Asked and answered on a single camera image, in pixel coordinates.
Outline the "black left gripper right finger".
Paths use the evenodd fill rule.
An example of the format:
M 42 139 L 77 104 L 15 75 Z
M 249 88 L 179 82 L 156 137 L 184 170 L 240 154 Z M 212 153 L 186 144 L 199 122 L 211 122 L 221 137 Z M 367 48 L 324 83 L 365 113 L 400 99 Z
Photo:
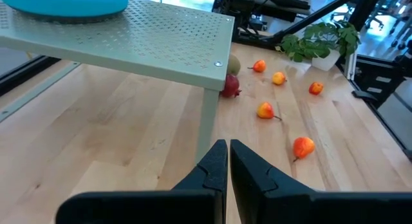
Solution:
M 318 191 L 239 140 L 230 171 L 242 224 L 412 224 L 412 192 Z

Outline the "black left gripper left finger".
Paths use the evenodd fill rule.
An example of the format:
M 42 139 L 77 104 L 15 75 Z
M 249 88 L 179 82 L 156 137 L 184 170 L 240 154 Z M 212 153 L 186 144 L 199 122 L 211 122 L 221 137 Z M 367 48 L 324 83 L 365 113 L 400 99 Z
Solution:
M 167 191 L 83 192 L 58 208 L 55 224 L 224 224 L 228 148 L 217 140 Z

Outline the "crimson toy pomegranate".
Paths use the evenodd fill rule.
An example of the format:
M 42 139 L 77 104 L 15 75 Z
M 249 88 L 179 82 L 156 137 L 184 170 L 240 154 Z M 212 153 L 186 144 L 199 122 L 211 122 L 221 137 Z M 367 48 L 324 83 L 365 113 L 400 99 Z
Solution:
M 227 74 L 225 79 L 225 85 L 220 95 L 225 98 L 236 98 L 241 93 L 239 89 L 239 80 L 237 76 L 233 74 Z

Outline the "blue bowl with grey rim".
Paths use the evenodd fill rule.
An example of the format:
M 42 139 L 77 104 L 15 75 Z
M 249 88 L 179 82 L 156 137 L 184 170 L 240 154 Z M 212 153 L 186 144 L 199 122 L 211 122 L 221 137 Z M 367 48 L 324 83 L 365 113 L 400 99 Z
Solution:
M 10 8 L 44 21 L 95 23 L 122 13 L 129 0 L 2 0 Z

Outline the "green potted plant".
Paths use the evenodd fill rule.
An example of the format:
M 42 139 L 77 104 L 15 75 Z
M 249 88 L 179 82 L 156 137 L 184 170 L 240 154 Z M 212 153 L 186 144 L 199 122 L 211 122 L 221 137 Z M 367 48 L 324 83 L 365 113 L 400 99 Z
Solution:
M 361 44 L 359 32 L 345 20 L 316 23 L 307 26 L 302 37 L 288 34 L 275 50 L 294 62 L 308 60 L 323 71 L 330 70 L 341 57 L 349 56 Z

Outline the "green perforated metal shelf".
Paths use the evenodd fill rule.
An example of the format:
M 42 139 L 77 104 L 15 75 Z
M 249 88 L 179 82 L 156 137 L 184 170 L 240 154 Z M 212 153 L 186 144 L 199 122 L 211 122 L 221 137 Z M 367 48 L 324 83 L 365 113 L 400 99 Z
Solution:
M 233 27 L 227 15 L 146 0 L 88 24 L 37 21 L 0 4 L 0 46 L 203 88 L 197 160 L 211 145 Z

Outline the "black aluminium rig frame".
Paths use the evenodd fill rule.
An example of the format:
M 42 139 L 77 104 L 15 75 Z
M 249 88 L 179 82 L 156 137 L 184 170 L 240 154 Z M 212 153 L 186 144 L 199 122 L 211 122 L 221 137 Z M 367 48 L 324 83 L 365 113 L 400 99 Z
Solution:
M 298 32 L 299 30 L 306 28 L 307 26 L 311 25 L 316 20 L 324 17 L 325 15 L 327 15 L 334 9 L 338 8 L 339 6 L 343 5 L 344 3 L 347 3 L 348 1 L 350 0 L 335 0 L 329 5 L 322 7 L 320 10 L 310 14 L 308 17 L 304 18 L 298 23 L 287 28 L 286 30 L 282 30 L 270 36 L 264 36 L 264 35 L 260 35 L 257 33 L 252 33 L 244 29 L 243 22 L 246 18 L 248 18 L 251 15 L 250 12 L 248 12 L 247 14 L 235 14 L 235 15 L 222 14 L 222 15 L 227 15 L 227 16 L 234 18 L 234 27 L 232 30 L 231 42 L 236 42 L 239 44 L 246 44 L 246 45 L 255 46 L 258 48 L 266 48 L 266 49 L 271 50 L 272 48 L 274 48 L 275 45 L 281 42 L 281 39 L 284 36 L 288 34 L 294 34 Z M 359 4 L 355 8 L 355 15 L 352 18 L 350 18 L 350 23 L 354 25 L 354 27 L 359 28 L 365 22 L 367 16 L 371 13 L 371 9 L 376 4 L 376 2 L 377 0 L 360 0 Z M 31 18 L 37 21 L 44 21 L 41 19 L 36 19 L 34 17 L 31 17 Z M 88 23 L 63 23 L 63 22 L 58 22 L 58 21 L 44 21 L 44 22 L 61 23 L 61 24 L 88 24 Z

